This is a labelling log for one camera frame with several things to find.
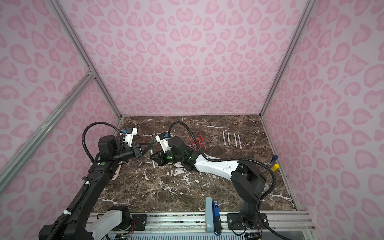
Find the brown cap marker pen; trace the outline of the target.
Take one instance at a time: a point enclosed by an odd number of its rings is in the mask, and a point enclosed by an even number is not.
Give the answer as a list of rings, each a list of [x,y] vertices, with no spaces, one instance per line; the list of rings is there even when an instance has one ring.
[[[241,137],[240,135],[238,135],[238,145],[239,145],[239,149],[242,150],[242,142],[241,142]]]

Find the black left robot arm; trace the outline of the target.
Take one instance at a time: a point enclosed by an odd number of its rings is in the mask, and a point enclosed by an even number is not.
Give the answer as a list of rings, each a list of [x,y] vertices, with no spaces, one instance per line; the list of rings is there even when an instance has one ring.
[[[86,134],[96,125],[110,126],[109,123],[94,122],[83,131],[83,148],[92,161],[88,175],[83,177],[84,184],[57,220],[51,225],[43,226],[39,232],[40,240],[102,240],[108,238],[112,230],[130,232],[136,226],[128,206],[112,207],[90,225],[88,219],[99,196],[118,168],[132,158],[138,159],[145,155],[154,146],[154,142],[132,145],[131,138],[137,133],[137,129],[118,131],[121,136],[119,139],[113,135],[100,138],[99,153],[93,158],[86,145]]]

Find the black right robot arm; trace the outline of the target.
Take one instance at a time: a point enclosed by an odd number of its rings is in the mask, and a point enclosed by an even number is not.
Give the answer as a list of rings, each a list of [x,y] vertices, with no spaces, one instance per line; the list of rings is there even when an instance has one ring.
[[[243,200],[240,221],[231,226],[245,229],[270,229],[267,218],[262,216],[262,202],[275,189],[277,178],[268,165],[246,158],[219,159],[203,153],[202,149],[192,149],[170,132],[156,136],[162,147],[151,155],[158,166],[180,164],[188,172],[212,174],[232,182],[236,192]]]

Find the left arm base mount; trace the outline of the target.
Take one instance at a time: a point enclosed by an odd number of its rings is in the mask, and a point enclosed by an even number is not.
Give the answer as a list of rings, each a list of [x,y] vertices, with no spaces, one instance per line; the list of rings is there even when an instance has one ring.
[[[131,214],[128,206],[113,206],[110,207],[106,213],[110,211],[119,211],[122,214],[122,221],[119,225],[111,229],[111,232],[129,232],[144,231],[147,222],[147,214]]]

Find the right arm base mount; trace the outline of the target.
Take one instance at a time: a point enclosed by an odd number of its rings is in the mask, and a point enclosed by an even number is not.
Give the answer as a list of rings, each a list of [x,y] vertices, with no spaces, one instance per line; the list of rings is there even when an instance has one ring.
[[[259,230],[267,229],[269,221],[265,213],[256,214],[253,220],[242,217],[240,213],[228,213],[226,215],[229,230]]]

